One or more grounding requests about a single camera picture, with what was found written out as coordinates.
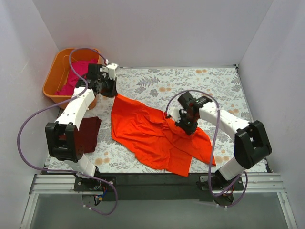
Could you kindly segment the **orange t shirt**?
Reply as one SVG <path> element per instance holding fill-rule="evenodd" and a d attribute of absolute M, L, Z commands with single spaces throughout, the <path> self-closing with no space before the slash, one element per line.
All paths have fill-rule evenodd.
<path fill-rule="evenodd" d="M 187 177 L 193 158 L 216 165 L 210 138 L 202 129 L 187 135 L 163 111 L 120 94 L 112 106 L 111 126 L 112 139 L 153 169 Z"/>

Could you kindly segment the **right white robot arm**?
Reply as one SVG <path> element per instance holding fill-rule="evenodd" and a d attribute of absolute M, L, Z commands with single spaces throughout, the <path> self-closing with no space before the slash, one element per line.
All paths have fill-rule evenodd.
<path fill-rule="evenodd" d="M 208 179 L 202 182 L 212 191 L 217 188 L 228 191 L 248 169 L 271 154 L 272 148 L 266 129 L 260 121 L 247 121 L 220 108 L 218 102 L 207 94 L 194 98 L 191 91 L 178 94 L 180 108 L 167 108 L 167 116 L 186 132 L 195 133 L 198 120 L 215 126 L 215 132 L 225 132 L 234 141 L 234 156 L 215 173 L 208 172 Z"/>

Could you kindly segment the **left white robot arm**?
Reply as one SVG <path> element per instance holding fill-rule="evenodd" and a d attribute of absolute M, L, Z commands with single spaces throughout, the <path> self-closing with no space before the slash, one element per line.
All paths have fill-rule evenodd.
<path fill-rule="evenodd" d="M 118 64 L 106 66 L 90 63 L 88 71 L 78 79 L 74 88 L 74 100 L 53 123 L 47 123 L 45 133 L 51 157 L 68 164 L 76 171 L 81 184 L 96 191 L 102 186 L 98 168 L 85 156 L 84 138 L 81 136 L 81 121 L 96 95 L 115 97 L 116 69 Z"/>

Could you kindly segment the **pink t shirt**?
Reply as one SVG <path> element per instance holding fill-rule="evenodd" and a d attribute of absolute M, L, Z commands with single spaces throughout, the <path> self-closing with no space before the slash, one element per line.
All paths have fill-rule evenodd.
<path fill-rule="evenodd" d="M 72 63 L 72 66 L 82 78 L 86 79 L 85 75 L 88 71 L 88 64 L 97 62 L 97 59 L 92 59 L 90 61 L 76 61 Z M 55 95 L 72 96 L 78 80 L 79 77 L 72 70 L 69 70 L 66 84 L 62 86 L 60 90 L 57 90 Z"/>

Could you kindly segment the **floral table mat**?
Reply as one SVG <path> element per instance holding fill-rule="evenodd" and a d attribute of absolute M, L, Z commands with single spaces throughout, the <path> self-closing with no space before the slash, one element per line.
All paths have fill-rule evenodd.
<path fill-rule="evenodd" d="M 176 94 L 190 89 L 194 97 L 206 92 L 220 107 L 247 121 L 252 121 L 238 73 L 231 68 L 121 68 L 117 71 L 117 91 L 125 97 L 149 107 L 165 110 L 179 106 Z M 97 146 L 87 155 L 103 173 L 151 173 L 153 169 L 141 164 L 134 153 L 112 140 L 111 118 L 113 99 L 98 96 L 96 106 L 86 117 L 102 121 Z"/>

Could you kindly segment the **folded dark red t shirt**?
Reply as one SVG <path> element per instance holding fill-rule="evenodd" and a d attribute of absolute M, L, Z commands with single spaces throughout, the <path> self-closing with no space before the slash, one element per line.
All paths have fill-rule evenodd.
<path fill-rule="evenodd" d="M 101 122 L 101 119 L 97 116 L 82 119 L 80 135 L 83 140 L 85 154 L 95 151 Z"/>

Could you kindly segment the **orange plastic basket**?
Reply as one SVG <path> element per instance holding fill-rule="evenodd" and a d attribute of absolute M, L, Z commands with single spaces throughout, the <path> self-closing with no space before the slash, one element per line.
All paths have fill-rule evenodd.
<path fill-rule="evenodd" d="M 72 51 L 73 48 L 67 48 L 61 50 L 57 54 L 42 88 L 44 95 L 53 100 L 56 104 L 71 98 L 71 96 L 55 95 L 55 92 L 66 84 L 68 73 L 71 69 L 69 65 L 69 55 Z M 92 59 L 97 59 L 97 63 L 103 63 L 103 59 L 100 55 L 89 49 L 75 51 L 72 54 L 71 63 L 76 61 L 90 61 Z"/>

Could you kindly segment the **aluminium frame rail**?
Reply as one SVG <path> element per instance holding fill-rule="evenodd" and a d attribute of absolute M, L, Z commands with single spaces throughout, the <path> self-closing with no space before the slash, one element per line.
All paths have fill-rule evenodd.
<path fill-rule="evenodd" d="M 69 174 L 35 175 L 30 195 L 38 194 L 101 194 L 101 191 L 75 191 L 78 182 Z M 248 193 L 277 193 L 288 228 L 296 229 L 297 224 L 293 216 L 286 188 L 278 173 L 248 173 Z"/>

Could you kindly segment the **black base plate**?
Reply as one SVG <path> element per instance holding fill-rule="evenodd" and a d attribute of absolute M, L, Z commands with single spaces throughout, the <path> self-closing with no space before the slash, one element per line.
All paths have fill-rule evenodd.
<path fill-rule="evenodd" d="M 199 200 L 212 202 L 207 187 L 200 186 L 206 173 L 182 177 L 171 173 L 103 173 L 99 178 L 112 183 L 119 200 Z"/>

